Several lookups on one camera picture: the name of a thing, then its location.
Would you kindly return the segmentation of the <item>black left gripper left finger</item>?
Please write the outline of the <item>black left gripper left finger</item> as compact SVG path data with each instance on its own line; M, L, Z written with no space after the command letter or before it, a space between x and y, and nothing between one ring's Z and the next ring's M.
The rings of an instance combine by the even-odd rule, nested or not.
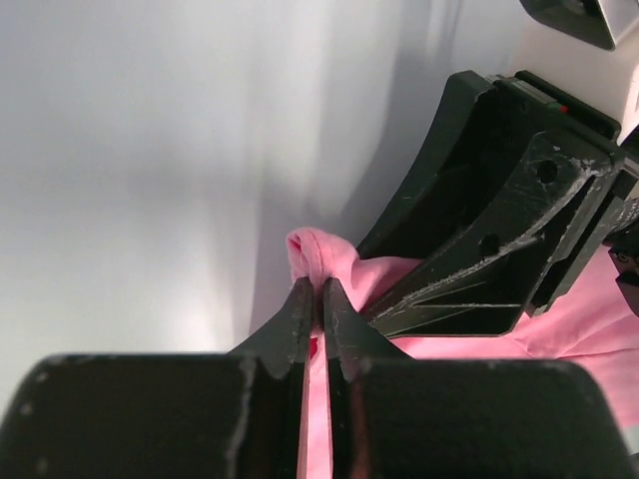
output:
M227 353L58 354L1 423L5 478L297 478L314 289Z

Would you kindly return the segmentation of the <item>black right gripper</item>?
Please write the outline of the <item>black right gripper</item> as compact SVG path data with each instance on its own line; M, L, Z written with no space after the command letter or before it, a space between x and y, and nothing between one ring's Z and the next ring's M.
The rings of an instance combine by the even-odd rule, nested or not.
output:
M532 136L539 90L624 153L567 131ZM621 123L529 73L446 81L404 180L357 251L423 259L364 316L383 335L498 335L550 309L595 250L638 311L638 122Z

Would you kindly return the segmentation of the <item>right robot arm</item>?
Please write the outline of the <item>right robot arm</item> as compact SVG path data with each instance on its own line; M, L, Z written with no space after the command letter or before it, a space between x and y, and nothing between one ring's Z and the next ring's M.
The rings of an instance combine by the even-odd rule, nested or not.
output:
M498 335L546 311L602 245L638 301L638 5L524 1L509 68L451 75L358 246L415 266L363 308L388 337Z

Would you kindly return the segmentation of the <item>pink t shirt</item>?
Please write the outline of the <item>pink t shirt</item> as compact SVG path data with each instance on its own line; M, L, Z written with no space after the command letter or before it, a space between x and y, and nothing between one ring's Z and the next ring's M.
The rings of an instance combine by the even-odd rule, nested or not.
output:
M408 274L415 259L362 259L347 240L313 228L287 237L293 279L321 289L337 278L355 310L379 298ZM598 382L623 433L638 429L638 318L615 283L617 270L600 247L569 291L547 313L522 315L496 337L403 337L394 344L417 359L561 359L579 364Z

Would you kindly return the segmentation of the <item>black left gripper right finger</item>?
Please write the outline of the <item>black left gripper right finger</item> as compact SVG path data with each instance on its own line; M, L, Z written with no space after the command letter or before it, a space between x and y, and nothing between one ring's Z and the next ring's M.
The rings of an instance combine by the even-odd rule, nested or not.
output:
M555 360L417 360L322 288L335 478L626 478L604 396Z

